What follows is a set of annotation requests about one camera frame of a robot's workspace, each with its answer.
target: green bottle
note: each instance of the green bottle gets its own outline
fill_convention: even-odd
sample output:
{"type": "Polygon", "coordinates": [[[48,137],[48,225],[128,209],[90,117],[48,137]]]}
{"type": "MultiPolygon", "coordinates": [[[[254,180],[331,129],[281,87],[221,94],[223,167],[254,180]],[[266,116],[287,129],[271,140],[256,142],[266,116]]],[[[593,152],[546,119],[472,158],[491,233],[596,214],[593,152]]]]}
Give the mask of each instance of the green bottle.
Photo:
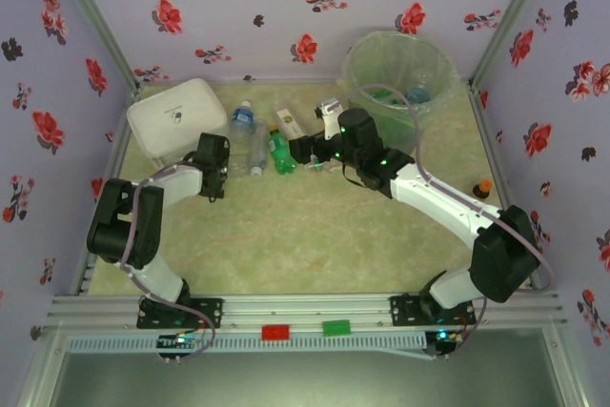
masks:
{"type": "Polygon", "coordinates": [[[279,131],[277,126],[269,128],[269,151],[274,159],[277,173],[292,173],[296,169],[296,161],[290,156],[290,147],[286,136],[279,131]]]}

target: trash bin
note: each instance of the trash bin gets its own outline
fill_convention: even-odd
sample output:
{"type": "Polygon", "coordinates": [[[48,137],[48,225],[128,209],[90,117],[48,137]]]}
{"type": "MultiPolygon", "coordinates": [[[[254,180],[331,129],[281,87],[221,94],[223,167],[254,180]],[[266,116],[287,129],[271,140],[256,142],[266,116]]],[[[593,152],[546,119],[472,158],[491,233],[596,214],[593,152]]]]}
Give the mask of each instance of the trash bin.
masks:
{"type": "MultiPolygon", "coordinates": [[[[397,89],[416,109],[422,129],[442,112],[460,78],[449,58],[427,40],[400,32],[372,32],[352,47],[343,61],[344,89],[381,83],[397,89]]],[[[416,136],[409,109],[383,89],[361,91],[350,107],[365,109],[376,121],[386,146],[411,153],[416,136]]]]}

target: green block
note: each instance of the green block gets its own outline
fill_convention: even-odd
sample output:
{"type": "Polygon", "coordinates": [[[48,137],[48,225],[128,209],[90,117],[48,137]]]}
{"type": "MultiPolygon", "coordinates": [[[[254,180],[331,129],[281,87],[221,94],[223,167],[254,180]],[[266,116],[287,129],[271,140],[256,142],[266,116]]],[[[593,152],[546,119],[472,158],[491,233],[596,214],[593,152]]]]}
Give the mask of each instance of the green block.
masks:
{"type": "Polygon", "coordinates": [[[324,321],[322,323],[322,331],[325,337],[349,336],[352,333],[352,325],[349,319],[324,321]]]}

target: orange bottle cap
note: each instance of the orange bottle cap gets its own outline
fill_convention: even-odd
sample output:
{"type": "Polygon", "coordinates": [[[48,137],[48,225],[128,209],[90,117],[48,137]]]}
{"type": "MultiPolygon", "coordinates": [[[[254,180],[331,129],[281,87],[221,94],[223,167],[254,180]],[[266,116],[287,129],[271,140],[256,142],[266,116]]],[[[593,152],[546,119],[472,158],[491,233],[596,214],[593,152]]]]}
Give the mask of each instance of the orange bottle cap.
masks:
{"type": "Polygon", "coordinates": [[[492,191],[493,187],[494,187],[494,184],[492,183],[492,180],[482,180],[478,184],[478,188],[481,191],[483,191],[484,193],[489,193],[490,191],[492,191]]]}

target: purple wall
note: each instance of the purple wall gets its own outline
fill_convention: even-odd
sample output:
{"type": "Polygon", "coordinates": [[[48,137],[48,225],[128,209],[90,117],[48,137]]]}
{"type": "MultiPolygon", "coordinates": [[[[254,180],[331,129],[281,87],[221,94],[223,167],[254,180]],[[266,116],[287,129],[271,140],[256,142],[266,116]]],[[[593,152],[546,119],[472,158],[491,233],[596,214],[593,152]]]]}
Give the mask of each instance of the purple wall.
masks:
{"type": "Polygon", "coordinates": [[[36,326],[69,292],[128,89],[74,0],[0,9],[0,405],[12,406],[36,326]]]}
{"type": "Polygon", "coordinates": [[[95,1],[140,79],[172,80],[336,77],[357,38],[396,28],[432,39],[470,76],[510,2],[95,1]]]}
{"type": "Polygon", "coordinates": [[[596,405],[610,399],[609,10],[610,0],[530,0],[479,87],[512,193],[557,270],[596,405]]]}

